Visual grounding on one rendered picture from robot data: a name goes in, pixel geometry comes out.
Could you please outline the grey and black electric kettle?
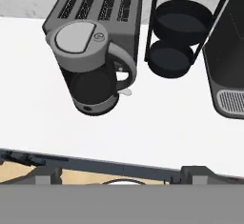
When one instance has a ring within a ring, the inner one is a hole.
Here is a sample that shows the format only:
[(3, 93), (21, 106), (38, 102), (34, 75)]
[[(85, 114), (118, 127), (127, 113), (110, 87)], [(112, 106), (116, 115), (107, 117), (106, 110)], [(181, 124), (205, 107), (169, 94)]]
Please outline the grey and black electric kettle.
[(136, 65), (114, 44), (104, 26), (92, 20), (70, 21), (46, 36), (66, 80), (74, 106), (96, 116), (111, 111), (119, 93), (133, 84)]

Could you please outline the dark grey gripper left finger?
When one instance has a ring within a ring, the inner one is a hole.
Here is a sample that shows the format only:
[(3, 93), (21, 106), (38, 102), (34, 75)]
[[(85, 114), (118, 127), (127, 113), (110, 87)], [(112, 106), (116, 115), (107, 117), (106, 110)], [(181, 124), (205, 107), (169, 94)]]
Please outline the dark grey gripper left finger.
[(60, 168), (37, 167), (26, 175), (4, 181), (4, 184), (54, 185), (61, 184)]

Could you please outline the white round object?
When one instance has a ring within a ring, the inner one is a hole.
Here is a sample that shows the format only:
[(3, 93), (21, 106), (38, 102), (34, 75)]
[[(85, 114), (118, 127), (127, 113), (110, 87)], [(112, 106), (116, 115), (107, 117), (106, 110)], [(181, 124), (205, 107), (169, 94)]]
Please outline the white round object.
[(103, 183), (103, 185), (146, 185), (144, 182), (130, 178), (116, 178)]

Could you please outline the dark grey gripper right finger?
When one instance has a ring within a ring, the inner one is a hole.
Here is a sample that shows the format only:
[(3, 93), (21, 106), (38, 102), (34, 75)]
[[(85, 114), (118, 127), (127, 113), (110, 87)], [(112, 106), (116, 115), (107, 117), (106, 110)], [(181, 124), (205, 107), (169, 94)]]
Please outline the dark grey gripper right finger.
[(206, 166), (183, 166), (180, 171), (182, 184), (243, 184), (243, 178), (221, 176)]

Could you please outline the grey four-slot toaster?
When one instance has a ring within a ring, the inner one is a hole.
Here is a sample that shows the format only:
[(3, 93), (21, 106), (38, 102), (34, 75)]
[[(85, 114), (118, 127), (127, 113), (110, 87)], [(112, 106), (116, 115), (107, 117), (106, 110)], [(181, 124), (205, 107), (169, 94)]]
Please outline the grey four-slot toaster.
[(43, 24), (47, 36), (70, 21), (92, 20), (104, 26), (111, 41), (137, 64), (142, 0), (57, 0)]

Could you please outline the black coffee machine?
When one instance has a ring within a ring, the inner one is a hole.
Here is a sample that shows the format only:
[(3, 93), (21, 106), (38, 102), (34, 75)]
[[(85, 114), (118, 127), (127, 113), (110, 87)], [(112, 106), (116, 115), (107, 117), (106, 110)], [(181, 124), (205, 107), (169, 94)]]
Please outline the black coffee machine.
[(244, 0), (229, 0), (202, 51), (214, 109), (244, 120)]

